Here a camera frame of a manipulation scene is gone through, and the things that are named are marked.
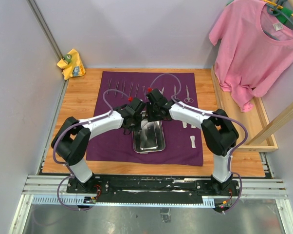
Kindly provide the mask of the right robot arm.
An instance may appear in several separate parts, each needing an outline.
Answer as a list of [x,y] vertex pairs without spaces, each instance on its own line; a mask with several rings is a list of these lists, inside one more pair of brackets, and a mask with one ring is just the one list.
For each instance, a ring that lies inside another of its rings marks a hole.
[[146,94],[148,121],[175,120],[200,129],[207,148],[213,154],[214,168],[210,178],[210,189],[217,195],[228,191],[233,178],[232,151],[239,134],[226,112],[222,109],[217,109],[215,112],[204,111],[173,98],[167,100],[158,89],[148,90]]

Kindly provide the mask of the purple surgical wrap cloth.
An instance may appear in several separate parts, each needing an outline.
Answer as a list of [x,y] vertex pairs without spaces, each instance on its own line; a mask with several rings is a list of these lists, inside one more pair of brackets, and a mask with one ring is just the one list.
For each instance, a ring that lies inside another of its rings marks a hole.
[[[112,79],[111,89],[107,95],[108,81]],[[160,73],[126,73],[126,72],[103,72],[98,98],[94,110],[94,116],[104,114],[113,108],[127,104],[128,99],[117,93],[114,97],[114,89],[117,81],[118,90],[121,90],[121,81],[126,81],[124,93],[129,94],[130,83],[133,82],[131,96],[135,96],[136,83],[139,83],[137,97],[144,99],[142,86],[164,89],[164,96],[171,99],[174,94],[174,85],[177,88],[177,98],[184,101],[186,98],[186,86],[194,102],[189,103],[192,107],[198,107],[196,97],[195,75],[193,73],[174,73],[173,75],[162,75]],[[183,128],[181,121],[162,122],[165,149],[160,152],[139,154],[133,149],[133,136],[125,135],[123,129],[111,130],[94,137],[89,141],[86,153],[87,160],[96,161],[120,161],[146,164],[181,164],[191,166],[203,165],[203,149],[201,131],[198,128],[192,129],[188,124]],[[195,136],[196,148],[191,147],[190,136]]]

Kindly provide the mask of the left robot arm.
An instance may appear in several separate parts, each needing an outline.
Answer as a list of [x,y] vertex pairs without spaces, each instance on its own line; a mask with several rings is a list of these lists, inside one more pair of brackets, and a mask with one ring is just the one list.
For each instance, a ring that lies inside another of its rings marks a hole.
[[130,97],[129,104],[111,107],[104,114],[88,119],[67,118],[51,143],[54,162],[67,167],[71,178],[77,180],[79,189],[91,192],[96,187],[95,175],[84,159],[89,141],[120,128],[130,132],[139,130],[145,107],[142,100]]

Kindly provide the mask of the steel instrument tray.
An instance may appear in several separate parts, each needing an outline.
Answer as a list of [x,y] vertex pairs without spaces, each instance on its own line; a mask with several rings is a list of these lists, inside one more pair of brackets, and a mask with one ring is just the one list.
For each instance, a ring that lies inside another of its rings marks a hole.
[[165,149],[165,137],[161,121],[148,122],[142,111],[141,130],[133,132],[133,149],[139,154],[160,152]]

